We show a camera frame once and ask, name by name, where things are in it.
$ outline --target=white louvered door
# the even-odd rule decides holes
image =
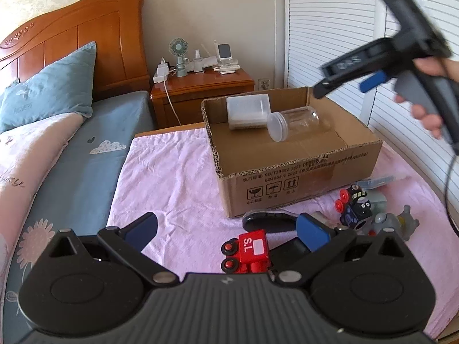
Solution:
[[[421,0],[423,7],[434,18],[459,59],[459,0]],[[398,30],[398,23],[387,13],[386,36]],[[410,115],[409,104],[393,102],[392,84],[377,88],[369,126],[394,147],[442,198],[444,182],[452,150],[443,140],[437,141],[425,131],[420,122]],[[450,183],[450,202],[459,210],[459,167],[455,166]]]
[[[287,0],[286,85],[313,86],[319,68],[373,40],[375,0]],[[329,95],[360,116],[363,94],[351,81]]]

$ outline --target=pink flower print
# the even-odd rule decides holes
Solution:
[[[53,224],[48,225],[48,220],[41,219],[35,222],[34,227],[29,226],[27,231],[22,234],[24,240],[19,242],[18,258],[16,262],[20,264],[22,270],[28,263],[33,267],[38,257],[48,245],[54,236],[54,230],[51,230]]]

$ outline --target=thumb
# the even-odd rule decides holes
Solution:
[[[447,74],[445,73],[444,67],[440,61],[443,62],[444,67],[448,72]],[[449,77],[455,81],[459,81],[459,62],[446,58],[435,57],[418,58],[414,59],[413,62],[420,71],[426,73],[427,75]]]

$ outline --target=green desk fan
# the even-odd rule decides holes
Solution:
[[[169,44],[169,51],[177,57],[177,77],[187,76],[186,62],[188,59],[185,58],[185,54],[188,52],[188,43],[182,38],[176,38]]]

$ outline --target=black cable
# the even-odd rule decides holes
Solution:
[[[437,59],[440,62],[440,65],[442,66],[443,71],[445,72],[445,77],[448,80],[448,84],[449,84],[449,87],[451,88],[451,92],[455,95],[456,100],[457,100],[458,99],[458,95],[456,94],[456,92],[454,90],[453,80],[451,80],[449,78],[448,69],[446,68],[446,65],[445,65],[445,63],[444,63],[442,58],[437,58]],[[453,173],[453,167],[454,167],[454,163],[456,162],[456,159],[457,159],[456,152],[453,151],[453,157],[451,159],[451,162],[449,163],[448,172],[446,174],[444,198],[445,198],[446,216],[448,216],[449,225],[451,225],[451,227],[453,228],[454,232],[459,237],[459,227],[457,226],[457,224],[454,222],[453,218],[451,217],[451,213],[449,212],[449,200],[448,200],[449,182],[451,181],[451,174]]]

